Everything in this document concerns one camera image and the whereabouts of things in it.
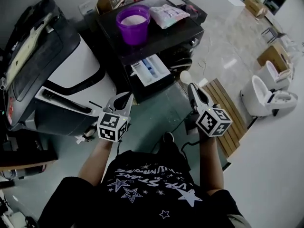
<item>black shoe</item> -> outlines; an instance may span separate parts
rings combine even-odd
[[[162,141],[164,143],[174,143],[173,134],[170,132],[165,132],[165,134],[162,136]]]

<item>purple bucket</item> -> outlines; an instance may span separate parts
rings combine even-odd
[[[121,22],[132,15],[143,16],[146,21],[137,25],[123,25]],[[121,11],[116,16],[116,24],[120,29],[125,43],[135,46],[146,42],[148,38],[148,25],[150,23],[149,8],[144,5],[134,5]]]

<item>white liquid in bucket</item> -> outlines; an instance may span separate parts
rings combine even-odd
[[[147,19],[141,15],[131,15],[122,20],[123,25],[138,25],[144,23]]]

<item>black t-shirt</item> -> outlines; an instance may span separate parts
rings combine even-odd
[[[179,163],[132,151],[111,162],[100,185],[67,177],[39,219],[39,227],[188,225],[235,227],[241,216],[228,191],[209,196]]]

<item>white plastic package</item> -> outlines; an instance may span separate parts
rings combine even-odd
[[[189,13],[168,4],[161,7],[151,7],[149,13],[162,29],[166,29],[177,21],[190,16]]]

